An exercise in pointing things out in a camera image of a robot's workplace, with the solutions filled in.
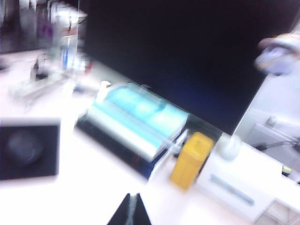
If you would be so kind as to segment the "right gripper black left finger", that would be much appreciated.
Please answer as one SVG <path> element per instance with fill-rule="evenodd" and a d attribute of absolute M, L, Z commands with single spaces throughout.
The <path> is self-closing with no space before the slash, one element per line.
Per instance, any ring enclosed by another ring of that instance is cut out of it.
<path fill-rule="evenodd" d="M 132 225 L 134 222 L 134 196 L 126 194 L 121 204 L 107 223 L 108 225 Z"/>

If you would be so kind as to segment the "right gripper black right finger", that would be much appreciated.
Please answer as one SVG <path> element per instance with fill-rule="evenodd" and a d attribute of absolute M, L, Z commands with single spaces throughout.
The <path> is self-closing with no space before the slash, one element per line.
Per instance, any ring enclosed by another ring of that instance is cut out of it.
<path fill-rule="evenodd" d="M 137 193 L 130 197 L 129 202 L 129 224 L 151 225 L 150 218 L 142 201 L 141 195 Z"/>

